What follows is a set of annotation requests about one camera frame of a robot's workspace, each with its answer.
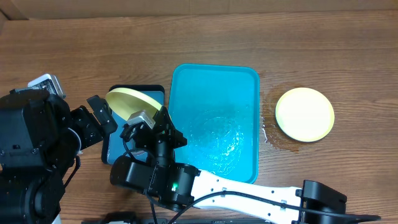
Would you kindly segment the yellow plate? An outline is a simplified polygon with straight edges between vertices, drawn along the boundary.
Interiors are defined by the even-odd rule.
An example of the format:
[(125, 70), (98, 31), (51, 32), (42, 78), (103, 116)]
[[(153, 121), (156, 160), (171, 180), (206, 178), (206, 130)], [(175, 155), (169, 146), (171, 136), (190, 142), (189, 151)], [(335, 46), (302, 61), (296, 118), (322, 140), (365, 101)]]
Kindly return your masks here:
[(115, 88), (106, 94), (105, 100), (112, 111), (125, 121), (133, 113), (142, 110), (153, 117), (162, 108), (162, 105), (155, 99), (130, 88)]
[(312, 88), (294, 88), (285, 92), (275, 106), (279, 128), (300, 142), (315, 142), (331, 131), (335, 113), (328, 98)]

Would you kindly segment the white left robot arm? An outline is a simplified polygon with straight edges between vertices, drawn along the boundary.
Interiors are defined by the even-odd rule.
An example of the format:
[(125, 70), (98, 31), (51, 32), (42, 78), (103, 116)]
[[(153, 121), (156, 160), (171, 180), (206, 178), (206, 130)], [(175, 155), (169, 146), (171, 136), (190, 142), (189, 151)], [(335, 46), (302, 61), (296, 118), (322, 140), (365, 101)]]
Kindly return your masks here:
[(95, 95), (71, 110), (45, 90), (1, 98), (1, 223), (52, 223), (78, 153), (115, 132), (107, 102)]

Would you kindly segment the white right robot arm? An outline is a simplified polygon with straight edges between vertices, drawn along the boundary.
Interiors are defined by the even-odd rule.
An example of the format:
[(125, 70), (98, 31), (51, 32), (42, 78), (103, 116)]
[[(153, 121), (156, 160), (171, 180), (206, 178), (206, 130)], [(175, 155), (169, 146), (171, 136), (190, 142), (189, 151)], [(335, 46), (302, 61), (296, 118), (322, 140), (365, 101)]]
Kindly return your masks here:
[(361, 223), (379, 215), (346, 213), (346, 195), (312, 180), (298, 187), (266, 187), (225, 179), (189, 164), (177, 163), (174, 150), (186, 146), (165, 107), (153, 112), (117, 111), (126, 120), (123, 144), (134, 141), (149, 158), (137, 160), (127, 149), (114, 162), (110, 181), (145, 195), (152, 204), (176, 211), (170, 222), (189, 208), (223, 208), (271, 223)]

